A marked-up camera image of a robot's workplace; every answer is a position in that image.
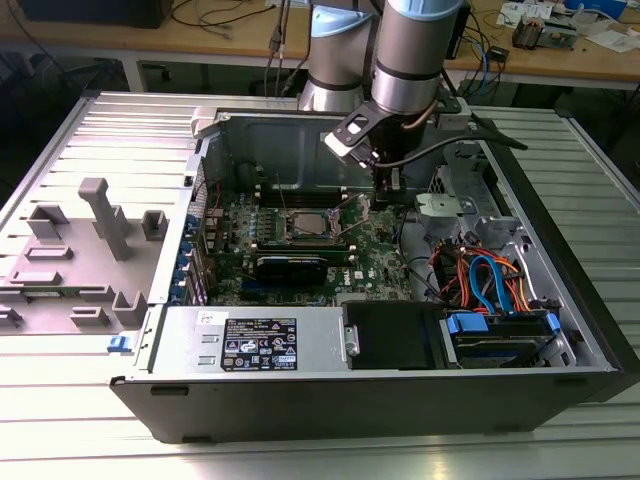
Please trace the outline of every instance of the wooden table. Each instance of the wooden table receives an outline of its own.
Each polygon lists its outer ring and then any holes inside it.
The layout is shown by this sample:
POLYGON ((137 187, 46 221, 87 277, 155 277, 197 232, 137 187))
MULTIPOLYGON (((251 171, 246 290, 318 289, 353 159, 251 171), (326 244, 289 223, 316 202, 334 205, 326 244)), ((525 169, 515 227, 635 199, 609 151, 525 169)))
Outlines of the wooden table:
MULTIPOLYGON (((199 0, 201 12, 235 5, 237 2, 230 0, 199 0)), ((211 22, 219 22, 264 8, 264 0, 253 0, 232 11, 212 14, 207 18, 211 22)), ((233 37, 226 40, 202 28, 181 25, 170 17, 158 29, 142 29, 111 25, 30 22, 25 19, 15 3, 14 11, 18 13, 29 33, 52 55, 113 58, 121 61, 131 91, 145 90, 144 75, 140 67, 142 61, 264 66, 269 56, 269 39, 278 19, 278 9, 274 8, 239 20, 231 24, 231 30, 225 30, 233 37)), ((192 5, 181 8, 178 18, 189 23, 197 23, 192 5)), ((286 68, 294 67, 304 57, 308 31, 308 10, 292 8, 284 52, 283 65, 286 68)), ((4 0, 0 1, 0 50, 41 53, 18 28, 4 0)))
MULTIPOLYGON (((633 89, 640 81, 640 50, 615 53, 579 38, 574 50, 539 48, 533 51, 513 48, 510 28, 496 27, 501 0, 473 0, 473 8, 481 30, 493 45, 510 51, 503 81, 592 88, 633 89)), ((201 11, 235 5, 230 0, 200 0, 201 11)), ((233 11, 211 16, 222 21, 264 8, 262 0, 240 5, 233 11)), ((277 21, 277 9, 233 24, 232 40, 201 28, 181 25, 171 18, 156 30, 130 27, 28 22, 25 27, 53 55, 114 58, 123 63, 132 91, 144 91, 141 61, 188 62, 264 66, 269 55, 268 44, 277 21)), ((195 22, 195 12, 187 5, 179 18, 195 22)), ((640 13, 625 11, 622 21, 640 23, 640 13)), ((289 17, 284 66, 295 66, 304 56, 307 45, 308 11, 293 8, 289 17)), ((478 68, 471 44, 463 42, 455 60, 446 68, 454 79, 467 78, 478 68)), ((39 52, 11 18, 6 4, 0 1, 0 49, 39 52)), ((495 63, 491 66, 496 71, 495 63)))
MULTIPOLYGON (((582 37, 578 38, 573 50, 514 48, 511 44, 513 29, 496 25, 502 3, 500 0, 473 0, 480 30, 489 37, 491 45, 510 52, 501 77, 503 81, 612 89, 634 89, 640 82, 640 49, 616 53, 582 37)), ((640 24, 640 13, 626 9, 620 21, 640 24)), ((471 18, 467 26, 475 28, 471 18)), ((447 71, 458 81, 472 76, 478 68, 479 62, 472 48, 471 43, 462 42, 457 58, 445 64, 447 71)), ((491 70, 497 71, 498 66, 492 63, 491 70)))

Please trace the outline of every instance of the power supply label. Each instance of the power supply label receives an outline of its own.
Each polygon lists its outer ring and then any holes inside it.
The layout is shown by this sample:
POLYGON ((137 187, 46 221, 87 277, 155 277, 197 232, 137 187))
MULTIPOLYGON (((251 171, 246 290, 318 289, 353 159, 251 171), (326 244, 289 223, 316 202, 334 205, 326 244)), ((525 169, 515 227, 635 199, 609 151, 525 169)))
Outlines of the power supply label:
POLYGON ((295 318, 227 318, 222 345, 225 372, 298 369, 295 318))

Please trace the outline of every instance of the black cable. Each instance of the black cable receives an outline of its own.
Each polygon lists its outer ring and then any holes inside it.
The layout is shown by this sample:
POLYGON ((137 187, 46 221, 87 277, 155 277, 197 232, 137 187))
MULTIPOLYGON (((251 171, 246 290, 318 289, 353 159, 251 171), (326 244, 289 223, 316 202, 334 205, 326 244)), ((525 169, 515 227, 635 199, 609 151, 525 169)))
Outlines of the black cable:
MULTIPOLYGON (((42 53, 44 53, 44 55, 51 60, 51 63, 53 63, 56 68, 58 70, 60 70, 60 73, 62 73, 65 78, 67 76, 67 71, 62 68, 62 66, 56 61, 56 59, 53 57, 53 55, 51 55, 46 48, 44 48, 40 42, 38 42, 38 40, 35 39, 35 37, 33 35, 31 35, 29 33, 29 31, 25 28, 24 25, 22 25, 22 22, 20 21, 20 19, 18 18, 18 15, 16 15, 15 10, 13 9, 13 7, 11 6, 11 0, 5 0, 5 3, 7 4, 7 8, 9 9, 9 13, 11 14, 11 16, 13 17, 14 22, 16 22, 16 25, 18 26, 18 28, 20 28, 20 30, 22 30, 22 33, 25 34, 25 36, 31 41, 31 43, 33 43, 36 47, 38 47, 42 53)), ((75 84, 76 87, 78 87, 79 89, 81 89, 82 87, 78 84, 78 82, 76 82, 73 78, 71 78, 71 82, 75 84)))
POLYGON ((302 65, 304 65, 305 62, 309 60, 309 55, 311 54, 312 22, 313 22, 313 5, 309 6, 309 31, 307 32, 307 51, 304 54, 304 58, 300 60, 300 63, 298 63, 298 65, 296 65, 296 69, 291 73, 291 75, 289 75, 289 78, 287 78, 287 81, 285 82, 284 87, 282 88, 282 93, 280 94, 280 96, 282 97, 284 97, 287 93, 289 93, 289 90, 291 90, 291 87, 293 86, 293 82, 295 81, 296 76, 300 72, 302 65))
MULTIPOLYGON (((407 259, 404 256, 404 252, 402 251, 402 230, 404 230, 404 225, 405 223, 407 223, 407 217, 409 216, 409 212, 411 210, 413 210, 413 207, 407 208, 407 211, 404 213, 404 217, 402 218, 402 222, 400 223, 400 228, 398 229, 398 255, 400 255, 400 259, 402 260, 402 263, 406 265, 409 273, 414 277, 416 277, 425 287, 427 287, 427 289, 433 295, 437 295, 438 290, 436 290, 436 288, 433 285, 431 285, 426 278, 424 278, 422 275, 420 275, 418 272, 416 272, 413 268, 409 266, 409 263, 411 262, 407 262, 407 259)), ((418 260, 418 258, 420 257, 412 258, 411 261, 413 262, 414 260, 418 260)))
POLYGON ((282 32, 282 41, 280 43, 280 54, 278 56, 278 71, 276 73, 276 91, 274 96, 278 96, 278 88, 280 87, 280 72, 282 71, 282 61, 284 60, 284 48, 287 42, 287 25, 289 23, 289 10, 291 10, 291 0, 286 1, 285 12, 280 24, 282 32))
POLYGON ((451 81, 451 78, 449 77, 449 74, 447 73, 447 71, 443 68, 440 74, 442 75, 442 78, 444 78, 444 83, 447 84, 447 88, 451 92, 451 95, 453 95, 454 97, 457 97, 458 91, 456 90, 456 87, 453 86, 453 82, 451 81))
MULTIPOLYGON (((475 32, 480 36, 480 40, 479 40, 480 46, 482 47, 482 50, 484 50, 485 55, 488 55, 489 49, 491 48, 491 42, 489 41, 489 37, 487 37, 480 30, 480 22, 478 22, 478 18, 475 16, 475 14, 473 12, 470 12, 469 15, 471 16, 471 19, 475 23, 476 28, 466 26, 465 30, 469 30, 471 32, 475 32)), ((469 90, 471 89, 471 85, 473 85, 473 82, 475 82, 475 80, 476 80, 476 78, 478 76, 478 73, 480 73, 480 70, 482 69, 482 65, 483 65, 483 59, 476 55, 475 50, 473 50, 473 48, 471 49, 471 52, 478 59, 479 64, 478 64, 478 68, 476 69, 476 71, 473 74, 472 79, 469 81, 469 83, 467 84, 466 88, 460 93, 460 96, 463 97, 463 98, 468 98, 469 97, 469 90)))
POLYGON ((513 140, 512 138, 509 138, 506 135, 497 134, 499 132, 491 132, 491 133, 493 133, 494 136, 488 136, 488 135, 483 135, 483 134, 478 134, 478 133, 468 133, 468 134, 464 134, 464 135, 457 135, 455 137, 451 137, 451 138, 448 138, 446 140, 442 140, 441 142, 434 143, 433 145, 429 145, 427 148, 425 148, 423 150, 420 150, 418 153, 414 153, 410 157, 404 158, 402 160, 398 160, 397 162, 391 162, 391 163, 375 162, 375 163, 371 163, 370 166, 371 167, 376 167, 376 168, 398 168, 398 167, 403 167, 405 165, 408 165, 409 163, 413 163, 416 160, 419 160, 420 158, 424 157, 425 155, 429 155, 430 153, 435 152, 436 150, 438 150, 438 149, 440 149, 442 147, 446 147, 447 145, 450 145, 450 144, 456 143, 456 142, 460 142, 462 140, 485 140, 487 142, 500 143, 502 145, 506 145, 507 147, 516 148, 518 150, 527 150, 529 148, 525 144, 520 143, 517 140, 513 140))
POLYGON ((267 66, 264 67, 264 78, 263 78, 263 83, 264 83, 264 96, 268 97, 269 96, 269 91, 267 90, 267 82, 268 82, 268 77, 269 77, 269 69, 271 68, 271 62, 273 62, 273 57, 275 56, 274 52, 271 52, 269 54, 269 60, 267 60, 267 66))
POLYGON ((184 7, 185 5, 191 3, 193 0, 183 0, 182 2, 180 2, 178 5, 176 5, 175 7, 173 7, 173 9, 171 10, 171 18, 178 22, 181 25, 185 25, 187 27, 219 27, 221 25, 228 25, 230 23, 233 22, 237 22, 238 20, 242 20, 243 18, 247 18, 247 17, 251 17, 253 15, 259 15, 261 13, 265 13, 268 12, 269 10, 273 10, 274 8, 276 8, 275 5, 271 5, 267 8, 263 8, 262 10, 256 10, 255 12, 249 12, 249 13, 245 13, 244 15, 240 15, 239 17, 235 17, 229 20, 224 20, 221 22, 215 22, 215 23, 211 23, 211 22, 207 22, 207 21, 202 21, 201 23, 191 23, 191 22, 187 22, 184 20, 181 20, 177 17, 176 13, 177 11, 184 7))
MULTIPOLYGON (((497 81, 497 83, 491 90, 487 89, 484 93, 480 94, 480 96, 489 95, 491 92, 495 92, 497 89, 497 86, 500 84, 500 79, 502 77, 502 73, 504 72, 504 68, 505 68, 505 62, 496 62, 496 63, 498 63, 498 73, 496 73, 494 77, 485 84, 485 88, 491 85, 493 82, 497 81)), ((482 89, 482 85, 479 85, 478 88, 476 88, 475 90, 469 91, 469 97, 477 95, 481 89, 482 89)))
POLYGON ((383 9, 380 6, 380 4, 378 3, 378 0, 369 0, 369 3, 371 3, 371 6, 373 7, 373 9, 376 11, 376 13, 380 16, 382 16, 383 13, 383 9))

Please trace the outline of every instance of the electronic device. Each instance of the electronic device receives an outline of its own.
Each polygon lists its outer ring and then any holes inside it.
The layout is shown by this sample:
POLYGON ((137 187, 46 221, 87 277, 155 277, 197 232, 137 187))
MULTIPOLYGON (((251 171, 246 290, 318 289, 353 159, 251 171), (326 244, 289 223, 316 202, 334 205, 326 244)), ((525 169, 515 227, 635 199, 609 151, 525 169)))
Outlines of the electronic device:
POLYGON ((522 15, 516 29, 511 34, 511 42, 516 48, 533 50, 544 30, 544 20, 540 17, 522 15))
POLYGON ((533 50, 536 47, 573 48, 578 32, 568 20, 523 15, 512 34, 513 46, 533 50))
POLYGON ((29 20, 159 28, 172 0, 18 0, 29 20))
POLYGON ((573 48, 578 39, 576 28, 568 20, 551 18, 544 21, 537 45, 547 48, 573 48))

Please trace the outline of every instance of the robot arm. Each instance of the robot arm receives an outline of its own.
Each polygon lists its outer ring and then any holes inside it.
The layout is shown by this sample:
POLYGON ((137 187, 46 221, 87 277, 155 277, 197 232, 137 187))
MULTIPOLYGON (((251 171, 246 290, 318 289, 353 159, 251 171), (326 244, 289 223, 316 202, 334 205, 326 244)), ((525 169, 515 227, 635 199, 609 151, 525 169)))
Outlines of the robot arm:
POLYGON ((374 160, 382 163, 397 161, 417 147, 423 133, 421 120, 434 102, 460 4, 461 0, 387 1, 372 100, 326 137, 325 143, 336 155, 365 160, 364 152, 358 152, 365 138, 370 140, 374 160))

